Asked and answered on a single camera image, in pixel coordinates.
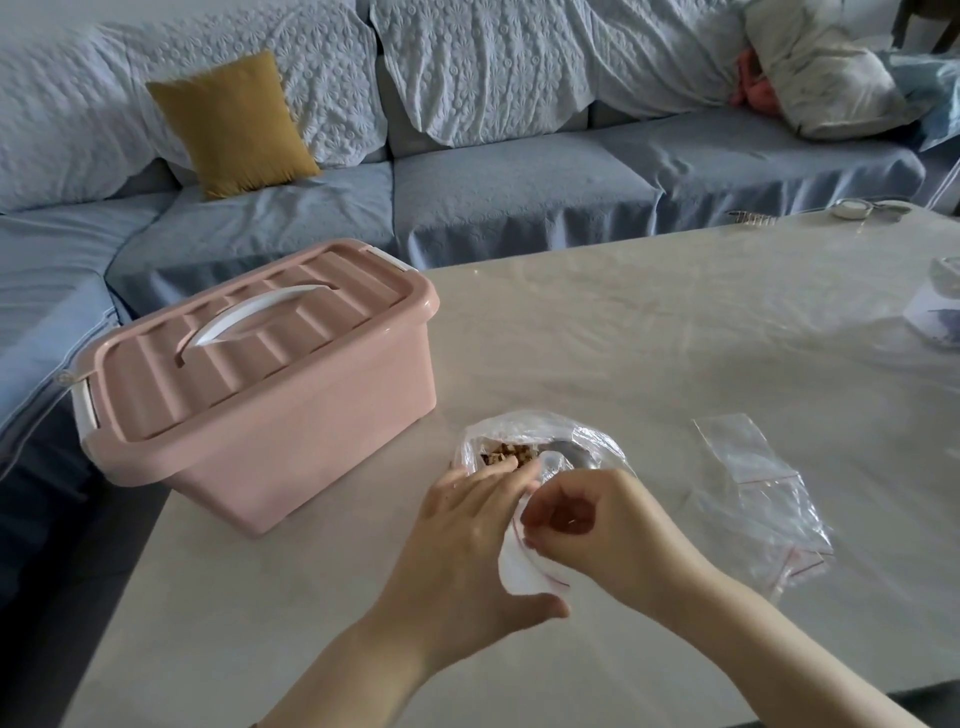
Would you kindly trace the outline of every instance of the white tabletop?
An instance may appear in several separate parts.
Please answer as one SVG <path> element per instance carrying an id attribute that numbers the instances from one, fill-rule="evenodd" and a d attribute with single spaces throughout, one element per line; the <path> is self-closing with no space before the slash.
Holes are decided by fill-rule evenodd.
<path id="1" fill-rule="evenodd" d="M 886 691 L 960 677 L 960 352 L 900 312 L 960 225 L 826 213 L 430 272 L 435 412 L 248 540 L 172 494 L 64 725 L 245 728 L 372 603 L 463 427 L 521 407 L 609 433 L 676 508 L 691 418 L 746 412 L 804 475 L 837 563 L 780 606 Z M 584 580 L 573 617 L 441 674 L 404 728 L 709 726 L 719 670 Z"/>

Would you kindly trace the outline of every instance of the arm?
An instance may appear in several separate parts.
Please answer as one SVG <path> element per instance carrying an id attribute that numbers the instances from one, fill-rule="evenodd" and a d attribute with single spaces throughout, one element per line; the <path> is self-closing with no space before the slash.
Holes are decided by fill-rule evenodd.
<path id="1" fill-rule="evenodd" d="M 426 682 L 420 650 L 361 619 L 324 650 L 258 728 L 390 725 Z"/>
<path id="2" fill-rule="evenodd" d="M 675 632 L 733 681 L 770 728 L 922 724 L 713 567 L 627 473 L 561 473 L 522 521 L 541 555 L 594 579 Z"/>
<path id="3" fill-rule="evenodd" d="M 511 596 L 500 583 L 503 534 L 539 467 L 517 470 L 508 458 L 435 483 L 379 599 L 259 728 L 384 728 L 434 673 L 513 632 L 566 617 L 561 599 Z"/>
<path id="4" fill-rule="evenodd" d="M 678 634 L 727 673 L 771 728 L 917 728 L 916 718 L 727 577 Z"/>

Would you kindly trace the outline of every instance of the yellow throw pillow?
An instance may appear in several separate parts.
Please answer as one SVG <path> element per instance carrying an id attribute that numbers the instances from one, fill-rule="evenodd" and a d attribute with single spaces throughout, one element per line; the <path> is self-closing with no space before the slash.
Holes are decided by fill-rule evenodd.
<path id="1" fill-rule="evenodd" d="M 180 137 L 208 200 L 321 174 L 270 51 L 147 90 Z"/>

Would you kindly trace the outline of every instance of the left hand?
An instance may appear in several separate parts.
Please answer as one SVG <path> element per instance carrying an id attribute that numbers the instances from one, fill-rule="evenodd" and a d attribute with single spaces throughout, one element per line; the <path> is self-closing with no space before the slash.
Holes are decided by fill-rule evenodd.
<path id="1" fill-rule="evenodd" d="M 557 596 L 512 596 L 500 582 L 504 534 L 539 470 L 536 460 L 518 470 L 512 457 L 470 476 L 451 470 L 427 492 L 383 593 L 362 620 L 416 649 L 424 679 L 507 635 L 569 615 Z"/>

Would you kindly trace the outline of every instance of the pink plastic storage box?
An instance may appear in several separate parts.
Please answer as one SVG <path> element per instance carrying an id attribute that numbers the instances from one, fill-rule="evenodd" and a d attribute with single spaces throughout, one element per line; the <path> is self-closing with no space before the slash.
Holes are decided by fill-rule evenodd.
<path id="1" fill-rule="evenodd" d="M 434 408 L 438 304 L 356 240 L 285 257 L 87 346 L 84 451 L 117 485 L 162 480 L 264 533 Z"/>

